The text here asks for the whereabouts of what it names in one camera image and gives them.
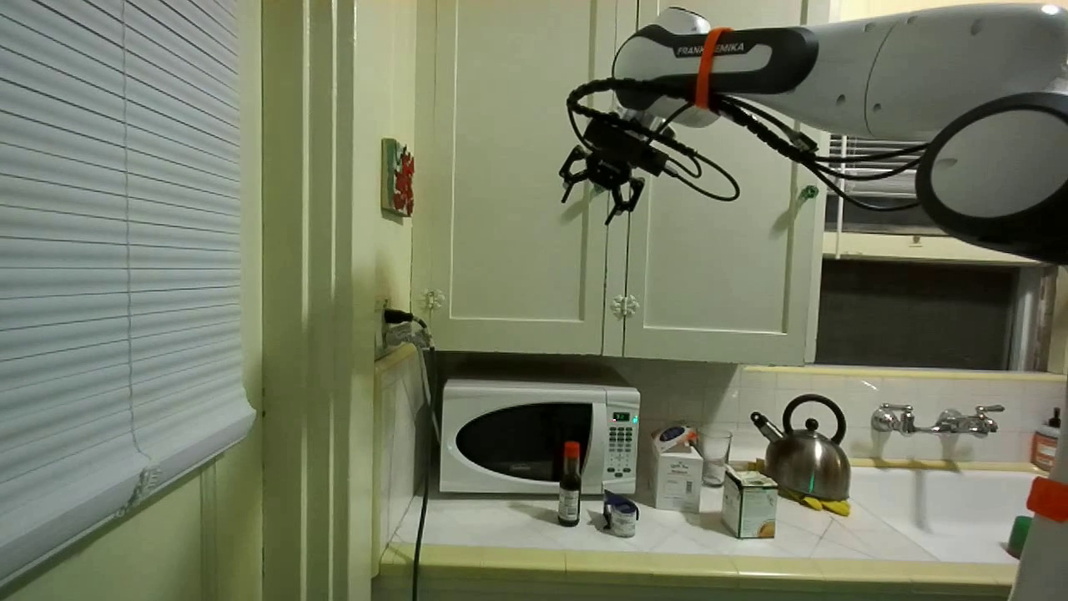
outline kettle handle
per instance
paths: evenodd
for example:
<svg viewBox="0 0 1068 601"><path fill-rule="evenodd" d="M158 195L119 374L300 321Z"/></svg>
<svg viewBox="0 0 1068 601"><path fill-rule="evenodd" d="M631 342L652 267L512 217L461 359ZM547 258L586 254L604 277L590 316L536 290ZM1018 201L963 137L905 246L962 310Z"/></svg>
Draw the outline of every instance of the kettle handle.
<svg viewBox="0 0 1068 601"><path fill-rule="evenodd" d="M838 432L835 432L832 445L841 445L841 438L844 438L844 414L841 414L841 408L838 408L832 397L820 397L820 393L802 393L802 397L795 397L795 399L785 408L785 414L779 414L779 426L785 426L786 435L795 435L789 416L795 416L795 412L798 412L802 405L823 405L823 408L835 414L835 419L838 419Z"/></svg>

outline faucet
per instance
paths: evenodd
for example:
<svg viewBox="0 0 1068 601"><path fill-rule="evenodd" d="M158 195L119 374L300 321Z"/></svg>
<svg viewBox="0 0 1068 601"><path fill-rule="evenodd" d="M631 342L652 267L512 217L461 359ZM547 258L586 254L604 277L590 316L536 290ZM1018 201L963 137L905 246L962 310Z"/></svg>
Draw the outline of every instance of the faucet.
<svg viewBox="0 0 1068 601"><path fill-rule="evenodd" d="M1001 405L973 408L971 414L962 412L940 412L932 426L914 424L914 412L909 405L882 405L870 414L870 432L900 432L900 435L995 435L996 419L991 414L1001 414Z"/></svg>

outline kettle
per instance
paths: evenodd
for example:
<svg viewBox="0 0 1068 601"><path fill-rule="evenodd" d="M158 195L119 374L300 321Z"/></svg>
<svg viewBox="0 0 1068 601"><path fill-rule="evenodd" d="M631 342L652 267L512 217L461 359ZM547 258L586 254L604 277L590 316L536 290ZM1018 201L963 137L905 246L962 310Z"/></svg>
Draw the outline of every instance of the kettle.
<svg viewBox="0 0 1068 601"><path fill-rule="evenodd" d="M804 432L789 426L789 416L802 405L823 405L835 416L835 438L816 435L816 419L804 419ZM844 438L844 414L832 397L802 393L795 397L785 414L785 435L761 414L749 414L754 426L768 438L768 478L778 480L785 496L816 496L816 502L847 502L847 478L850 464L838 447Z"/></svg>

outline microwave window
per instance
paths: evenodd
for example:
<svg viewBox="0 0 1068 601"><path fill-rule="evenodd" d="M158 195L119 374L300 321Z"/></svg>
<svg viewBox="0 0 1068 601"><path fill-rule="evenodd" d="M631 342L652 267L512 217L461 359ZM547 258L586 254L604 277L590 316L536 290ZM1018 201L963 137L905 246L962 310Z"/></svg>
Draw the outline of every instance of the microwave window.
<svg viewBox="0 0 1068 601"><path fill-rule="evenodd" d="M469 419L456 435L466 461L526 480L561 480L564 439L581 439L586 454L590 405L525 405Z"/></svg>

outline cabinet door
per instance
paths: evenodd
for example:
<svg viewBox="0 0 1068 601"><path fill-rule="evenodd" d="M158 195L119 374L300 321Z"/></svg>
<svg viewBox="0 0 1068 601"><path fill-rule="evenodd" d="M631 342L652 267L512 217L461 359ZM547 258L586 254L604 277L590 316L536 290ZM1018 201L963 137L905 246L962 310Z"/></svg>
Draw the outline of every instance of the cabinet door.
<svg viewBox="0 0 1068 601"><path fill-rule="evenodd" d="M643 0L640 20L692 5L710 27L789 27L802 3L779 0ZM816 303L816 201L789 159L747 130L717 121L673 133L731 171L734 204L707 201L660 177L631 217L628 295L637 313L620 321L620 353L692 359L809 359Z"/></svg>
<svg viewBox="0 0 1068 601"><path fill-rule="evenodd" d="M575 189L568 93L609 74L628 0L440 0L422 76L415 295L442 352L601 353L606 204Z"/></svg>

